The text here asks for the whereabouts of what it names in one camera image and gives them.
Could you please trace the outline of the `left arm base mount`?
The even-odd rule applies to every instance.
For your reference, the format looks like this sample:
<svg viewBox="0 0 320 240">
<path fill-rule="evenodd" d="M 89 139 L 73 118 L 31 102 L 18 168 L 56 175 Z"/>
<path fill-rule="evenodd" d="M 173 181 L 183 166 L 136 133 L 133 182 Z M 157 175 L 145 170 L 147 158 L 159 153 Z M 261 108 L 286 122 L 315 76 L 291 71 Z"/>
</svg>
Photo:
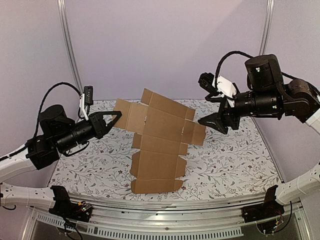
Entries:
<svg viewBox="0 0 320 240">
<path fill-rule="evenodd" d="M 85 200 L 78 203 L 71 202 L 67 190 L 63 186 L 53 185 L 50 187 L 53 191 L 53 207 L 49 208 L 50 214 L 76 221 L 86 222 L 90 221 L 93 206 Z"/>
</svg>

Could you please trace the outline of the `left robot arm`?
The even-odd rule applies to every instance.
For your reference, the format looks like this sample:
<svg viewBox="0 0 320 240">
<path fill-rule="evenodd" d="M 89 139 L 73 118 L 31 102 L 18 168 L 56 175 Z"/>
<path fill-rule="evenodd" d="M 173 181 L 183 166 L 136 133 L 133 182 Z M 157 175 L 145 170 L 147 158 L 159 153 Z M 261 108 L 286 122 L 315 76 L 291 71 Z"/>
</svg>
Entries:
<svg viewBox="0 0 320 240">
<path fill-rule="evenodd" d="M 88 146 L 92 138 L 101 139 L 121 118 L 120 111 L 99 111 L 86 120 L 75 122 L 68 118 L 62 105 L 48 107 L 38 116 L 42 135 L 29 139 L 17 149 L 0 159 L 0 204 L 6 206 L 33 206 L 47 208 L 51 214 L 62 217 L 85 213 L 83 203 L 70 201 L 62 186 L 45 188 L 20 187 L 5 181 L 20 174 L 41 170 L 60 159 L 78 145 Z"/>
</svg>

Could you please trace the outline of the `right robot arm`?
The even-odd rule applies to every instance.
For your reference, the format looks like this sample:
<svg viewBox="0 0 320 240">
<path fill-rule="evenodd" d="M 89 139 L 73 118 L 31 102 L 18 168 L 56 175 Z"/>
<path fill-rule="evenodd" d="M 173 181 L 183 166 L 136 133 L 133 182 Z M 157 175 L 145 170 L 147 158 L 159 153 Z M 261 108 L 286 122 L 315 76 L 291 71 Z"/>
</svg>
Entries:
<svg viewBox="0 0 320 240">
<path fill-rule="evenodd" d="M 247 57 L 247 92 L 239 92 L 234 82 L 219 75 L 223 62 L 231 55 Z M 219 103 L 218 112 L 198 123 L 222 134 L 238 130 L 242 117 L 273 118 L 293 116 L 301 123 L 320 131 L 320 92 L 311 83 L 281 71 L 274 54 L 250 56 L 231 51 L 221 58 L 215 73 L 202 73 L 198 83 L 208 92 L 205 100 Z"/>
</svg>

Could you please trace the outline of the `brown cardboard box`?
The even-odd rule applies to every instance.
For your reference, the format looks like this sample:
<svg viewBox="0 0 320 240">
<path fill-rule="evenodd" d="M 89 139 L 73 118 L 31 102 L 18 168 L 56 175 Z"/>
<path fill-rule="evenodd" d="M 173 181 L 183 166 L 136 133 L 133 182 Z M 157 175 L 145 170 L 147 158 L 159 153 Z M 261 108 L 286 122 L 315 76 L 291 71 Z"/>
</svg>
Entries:
<svg viewBox="0 0 320 240">
<path fill-rule="evenodd" d="M 175 192 L 183 186 L 189 145 L 202 146 L 206 128 L 194 122 L 195 109 L 144 89 L 139 103 L 118 98 L 116 128 L 132 132 L 130 174 L 134 194 Z"/>
</svg>

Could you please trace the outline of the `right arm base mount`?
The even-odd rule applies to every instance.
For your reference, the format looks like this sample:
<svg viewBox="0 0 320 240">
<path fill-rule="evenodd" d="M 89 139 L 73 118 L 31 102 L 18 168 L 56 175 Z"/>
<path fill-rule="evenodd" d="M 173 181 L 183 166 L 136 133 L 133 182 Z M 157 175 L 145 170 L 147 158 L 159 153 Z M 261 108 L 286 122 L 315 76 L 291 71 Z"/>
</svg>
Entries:
<svg viewBox="0 0 320 240">
<path fill-rule="evenodd" d="M 262 203 L 244 206 L 241 208 L 241 216 L 245 223 L 255 222 L 267 218 L 282 215 L 284 206 L 276 202 L 276 190 L 278 185 L 267 189 Z"/>
</svg>

